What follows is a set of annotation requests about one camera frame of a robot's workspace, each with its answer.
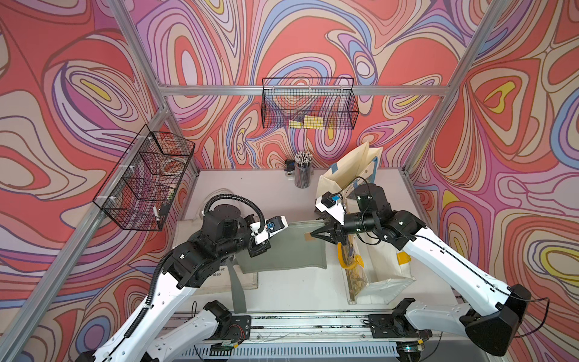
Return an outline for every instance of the swirly patterned wall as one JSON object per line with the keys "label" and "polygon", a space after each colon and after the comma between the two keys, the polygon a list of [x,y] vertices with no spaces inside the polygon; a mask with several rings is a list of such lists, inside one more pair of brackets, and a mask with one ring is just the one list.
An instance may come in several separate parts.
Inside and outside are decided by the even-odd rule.
{"label": "swirly patterned wall", "polygon": [[[161,83],[253,85],[352,75],[359,85],[445,85],[486,1],[139,3],[131,16]],[[260,97],[170,97],[202,168],[276,168],[309,150],[327,167],[363,141],[402,166],[436,97],[360,97],[354,131],[264,130]]]}
{"label": "swirly patterned wall", "polygon": [[[551,298],[518,361],[579,360],[578,58],[577,1],[513,1],[412,173],[440,237]],[[544,312],[531,303],[519,333]]]}
{"label": "swirly patterned wall", "polygon": [[[155,112],[105,1],[0,2],[0,332]],[[184,181],[163,232],[102,223],[21,361],[74,360],[123,323],[170,247]]]}

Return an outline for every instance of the white table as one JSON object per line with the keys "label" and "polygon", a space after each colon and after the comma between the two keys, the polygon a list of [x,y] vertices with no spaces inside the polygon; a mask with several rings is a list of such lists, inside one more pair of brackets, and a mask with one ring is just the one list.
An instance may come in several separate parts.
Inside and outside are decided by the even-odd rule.
{"label": "white table", "polygon": [[[192,200],[185,219],[194,218],[203,200],[219,188],[252,200],[263,211],[266,218],[285,215],[288,222],[313,220],[314,198],[317,181],[323,170],[316,170],[312,184],[307,189],[295,187],[294,181],[280,170],[204,170],[193,190]],[[415,205],[397,169],[378,170],[375,183],[386,193],[393,210],[408,210],[418,215]],[[249,207],[242,215],[253,213]],[[412,275],[416,281],[389,304],[349,305],[346,298],[345,281],[338,262],[337,248],[326,246],[328,267],[302,268],[260,272],[259,287],[245,291],[248,312],[319,312],[340,310],[383,310],[392,309],[403,298],[415,298],[431,304],[455,305],[456,298],[447,282],[421,262],[411,261]],[[202,308],[205,303],[219,300],[233,309],[230,292],[192,296],[179,311],[189,312],[193,301]]]}

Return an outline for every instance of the white paper bag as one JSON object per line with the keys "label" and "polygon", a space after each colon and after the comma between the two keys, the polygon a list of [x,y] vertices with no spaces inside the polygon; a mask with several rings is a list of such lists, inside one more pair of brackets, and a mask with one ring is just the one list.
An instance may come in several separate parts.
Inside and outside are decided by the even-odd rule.
{"label": "white paper bag", "polygon": [[[350,151],[320,176],[316,198],[328,191],[339,192],[356,176],[364,177],[368,182],[374,182],[381,156],[382,148],[370,148],[367,142]],[[343,196],[346,198],[354,188],[363,183],[363,180],[355,180],[342,191]],[[359,211],[355,200],[347,199],[346,204],[349,213]],[[367,243],[376,241],[364,233],[360,235]],[[365,264],[364,269],[359,270],[361,267],[356,267],[358,273],[356,280],[362,281],[362,285],[354,290],[354,300],[348,300],[351,304],[388,304],[415,280],[410,270],[410,257],[404,252],[399,252],[391,244],[381,242],[370,246],[354,236],[353,250],[350,251],[360,255]],[[348,282],[346,282],[346,290],[349,291]]]}
{"label": "white paper bag", "polygon": [[[381,156],[382,147],[370,148],[368,142],[354,148],[320,176],[316,199],[328,191],[331,193],[339,192],[356,176],[364,177],[368,182],[374,182]],[[355,180],[349,188],[344,190],[344,197],[362,183],[364,183],[363,180]]]}

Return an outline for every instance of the gray fabric pouch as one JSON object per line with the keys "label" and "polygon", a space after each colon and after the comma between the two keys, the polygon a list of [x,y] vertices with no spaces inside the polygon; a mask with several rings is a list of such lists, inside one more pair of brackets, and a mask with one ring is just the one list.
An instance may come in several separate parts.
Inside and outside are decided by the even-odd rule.
{"label": "gray fabric pouch", "polygon": [[265,253],[250,258],[247,250],[235,255],[243,273],[265,272],[317,266],[325,269],[325,247],[323,240],[315,239],[310,232],[324,226],[323,220],[300,221],[289,224],[269,240],[272,245]]}

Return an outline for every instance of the yellow sticky note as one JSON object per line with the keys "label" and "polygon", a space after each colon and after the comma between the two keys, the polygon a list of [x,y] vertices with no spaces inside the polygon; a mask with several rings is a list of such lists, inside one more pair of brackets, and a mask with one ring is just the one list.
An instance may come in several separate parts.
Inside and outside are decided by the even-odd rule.
{"label": "yellow sticky note", "polygon": [[291,120],[289,122],[289,128],[302,128],[303,124],[300,122],[296,122],[294,120]]}
{"label": "yellow sticky note", "polygon": [[324,118],[316,116],[304,116],[303,127],[314,130],[322,130],[324,129]]}

